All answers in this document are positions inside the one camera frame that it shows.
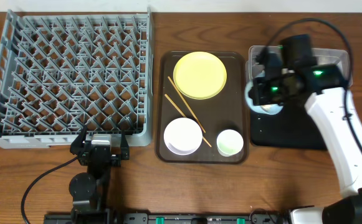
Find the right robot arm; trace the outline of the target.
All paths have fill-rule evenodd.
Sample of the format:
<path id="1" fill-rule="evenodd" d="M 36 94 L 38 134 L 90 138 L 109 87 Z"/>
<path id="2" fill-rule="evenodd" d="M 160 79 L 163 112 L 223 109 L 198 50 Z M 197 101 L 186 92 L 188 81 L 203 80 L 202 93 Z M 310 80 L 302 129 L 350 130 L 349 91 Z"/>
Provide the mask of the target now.
<path id="1" fill-rule="evenodd" d="M 263 71 L 252 77 L 245 98 L 252 111 L 275 115 L 301 104 L 311 117 L 335 165 L 342 199 L 326 207 L 294 208 L 279 223 L 362 223 L 362 124 L 350 79 L 338 64 L 319 64 L 308 35 L 259 47 L 253 62 Z"/>

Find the light blue bowl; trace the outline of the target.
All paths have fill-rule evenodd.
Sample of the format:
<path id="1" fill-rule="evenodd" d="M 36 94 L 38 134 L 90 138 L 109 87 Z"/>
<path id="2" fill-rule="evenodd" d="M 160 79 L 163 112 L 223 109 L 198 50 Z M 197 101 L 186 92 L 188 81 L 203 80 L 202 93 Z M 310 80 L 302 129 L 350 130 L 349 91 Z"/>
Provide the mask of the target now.
<path id="1" fill-rule="evenodd" d="M 252 89 L 252 87 L 253 87 L 253 82 L 249 80 L 245 86 L 244 94 L 247 105 L 253 112 L 260 114 L 267 114 L 267 115 L 275 115 L 282 111 L 283 106 L 279 106 L 277 104 L 260 105 L 260 106 L 253 105 L 253 100 L 249 96 L 249 91 Z"/>

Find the white cup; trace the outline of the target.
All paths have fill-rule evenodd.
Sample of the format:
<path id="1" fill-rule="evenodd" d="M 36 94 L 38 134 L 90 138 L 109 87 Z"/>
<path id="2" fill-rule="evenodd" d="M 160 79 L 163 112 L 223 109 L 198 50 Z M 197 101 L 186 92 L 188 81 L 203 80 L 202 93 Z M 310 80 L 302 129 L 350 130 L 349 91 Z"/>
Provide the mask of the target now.
<path id="1" fill-rule="evenodd" d="M 233 129 L 227 129 L 218 134 L 216 145 L 220 155 L 230 157 L 236 155 L 243 149 L 244 140 L 239 132 Z"/>

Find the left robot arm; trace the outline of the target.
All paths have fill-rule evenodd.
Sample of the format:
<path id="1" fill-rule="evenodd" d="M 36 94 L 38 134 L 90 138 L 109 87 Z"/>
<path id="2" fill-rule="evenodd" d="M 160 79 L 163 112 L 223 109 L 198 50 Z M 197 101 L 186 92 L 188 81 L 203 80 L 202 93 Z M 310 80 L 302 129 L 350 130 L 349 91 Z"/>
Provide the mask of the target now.
<path id="1" fill-rule="evenodd" d="M 116 224 L 116 211 L 107 207 L 108 188 L 111 168 L 120 167 L 121 161 L 130 158 L 130 147 L 125 132 L 121 132 L 120 152 L 112 153 L 110 136 L 87 139 L 87 127 L 70 145 L 70 152 L 76 156 L 80 165 L 87 167 L 86 172 L 75 175 L 69 183 L 72 210 L 71 222 L 74 224 Z"/>

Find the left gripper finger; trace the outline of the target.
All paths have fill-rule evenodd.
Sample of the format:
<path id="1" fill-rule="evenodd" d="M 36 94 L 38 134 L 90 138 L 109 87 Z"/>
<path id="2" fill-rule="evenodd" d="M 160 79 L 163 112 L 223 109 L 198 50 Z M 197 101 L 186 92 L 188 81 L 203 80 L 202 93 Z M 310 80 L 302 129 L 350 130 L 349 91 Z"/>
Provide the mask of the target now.
<path id="1" fill-rule="evenodd" d="M 84 142 L 87 136 L 87 127 L 84 126 L 80 134 L 75 138 L 75 140 L 70 145 L 70 152 L 73 155 L 79 155 L 84 149 Z"/>
<path id="2" fill-rule="evenodd" d="M 126 140 L 125 131 L 121 131 L 121 141 L 120 141 L 120 150 L 121 150 L 121 160 L 128 160 L 130 158 L 130 147 L 128 141 Z"/>

